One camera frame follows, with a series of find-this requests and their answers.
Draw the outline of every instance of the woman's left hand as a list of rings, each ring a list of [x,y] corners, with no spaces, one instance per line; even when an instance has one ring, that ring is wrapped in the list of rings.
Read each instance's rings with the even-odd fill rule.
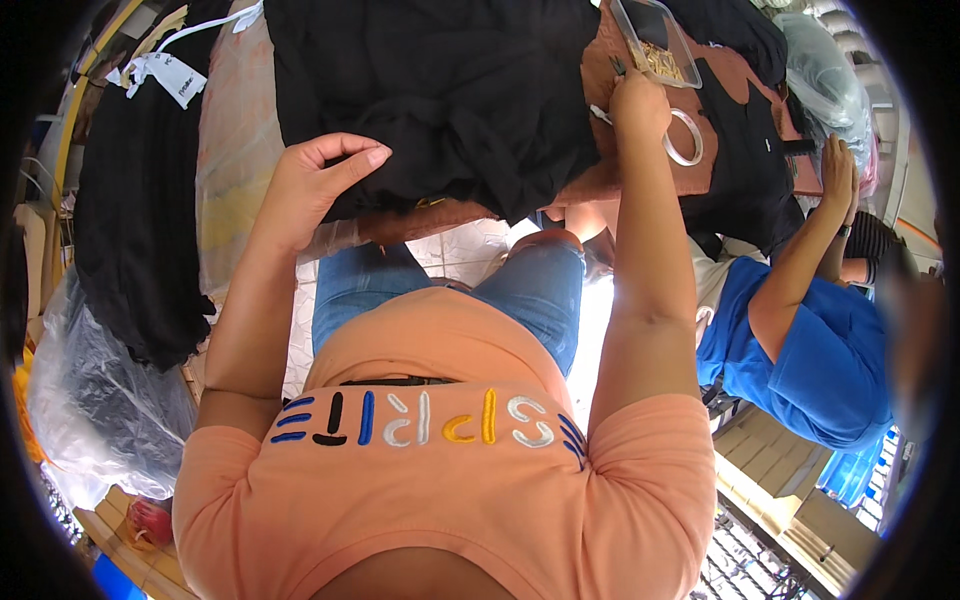
[[[333,201],[392,153],[380,142],[352,133],[329,133],[290,146],[276,164],[251,238],[283,252],[301,252]],[[324,168],[328,160],[343,155],[352,156]]]

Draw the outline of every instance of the red object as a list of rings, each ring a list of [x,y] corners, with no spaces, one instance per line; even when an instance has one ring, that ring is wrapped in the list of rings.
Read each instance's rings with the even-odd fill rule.
[[[144,496],[138,496],[127,509],[127,529],[134,546],[146,541],[162,548],[174,539],[170,513]]]

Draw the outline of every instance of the brown fabric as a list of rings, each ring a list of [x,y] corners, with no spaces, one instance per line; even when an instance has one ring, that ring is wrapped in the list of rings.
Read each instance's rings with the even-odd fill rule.
[[[613,20],[610,11],[610,0],[603,0],[600,6],[600,29],[596,39],[584,51],[580,73],[584,81],[584,95],[588,104],[606,110],[610,105],[613,94],[613,67],[610,57],[620,57],[629,60],[627,45],[623,35]],[[756,77],[750,65],[734,50],[730,48],[711,48],[700,45],[684,34],[690,54],[694,59],[703,58],[709,63],[710,69],[717,80],[724,86],[736,102],[746,104],[750,90],[748,80],[766,96],[771,104],[774,122],[780,131],[780,138],[784,140],[799,139],[800,136],[790,121],[786,103],[776,90],[763,85]],[[690,117],[700,128],[704,138],[704,156],[701,161],[692,167],[683,167],[675,162],[670,163],[673,179],[677,186],[678,196],[694,196],[706,194],[710,188],[710,174],[713,171],[713,161],[717,154],[717,138],[713,127],[706,117],[701,116],[700,100],[697,92],[692,88],[680,89],[667,87],[667,98],[670,106],[679,108]],[[551,218],[563,218],[563,206],[594,201],[620,200],[620,175],[616,164],[616,139],[613,128],[600,119],[591,118],[593,136],[596,139],[597,150],[602,159],[570,185],[561,191],[557,199],[547,207]],[[679,119],[674,119],[667,132],[674,148],[682,156],[693,156],[693,135],[690,134]],[[798,156],[797,166],[799,175],[794,181],[796,194],[806,196],[821,196],[823,189],[813,170],[813,164],[808,156]],[[479,204],[473,202],[460,203],[446,201],[421,208],[414,212],[398,217],[395,214],[373,215],[359,220],[361,239],[371,239],[379,244],[394,244],[400,241],[415,240],[427,235],[446,231],[464,223],[483,218],[494,218],[492,214]]]

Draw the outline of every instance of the sleeve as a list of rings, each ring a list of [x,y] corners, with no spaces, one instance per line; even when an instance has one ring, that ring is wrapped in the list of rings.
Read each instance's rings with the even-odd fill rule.
[[[203,598],[239,598],[233,586],[239,494],[260,441],[245,431],[214,425],[187,439],[174,489],[173,529],[180,569]]]
[[[874,371],[801,304],[770,375],[770,412],[793,431],[834,450],[857,450],[870,437],[877,403],[886,398]]]
[[[707,410],[692,396],[646,398],[589,440],[586,597],[667,600],[696,585],[713,533],[716,476]]]

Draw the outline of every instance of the person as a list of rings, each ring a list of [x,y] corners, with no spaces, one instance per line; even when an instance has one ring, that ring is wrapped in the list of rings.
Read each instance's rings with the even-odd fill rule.
[[[335,133],[288,148],[206,357],[173,525],[202,598],[679,598],[716,502],[694,358],[695,286],[659,84],[612,97],[626,232],[587,432],[564,373],[581,247],[520,240],[468,294],[403,246],[319,266],[315,358],[281,403],[297,253],[389,160]],[[349,155],[333,166],[331,159]]]
[[[883,321],[841,265],[858,199],[850,150],[832,135],[824,196],[769,266],[727,238],[719,261],[688,238],[697,279],[697,376],[833,450],[874,444],[893,424]]]

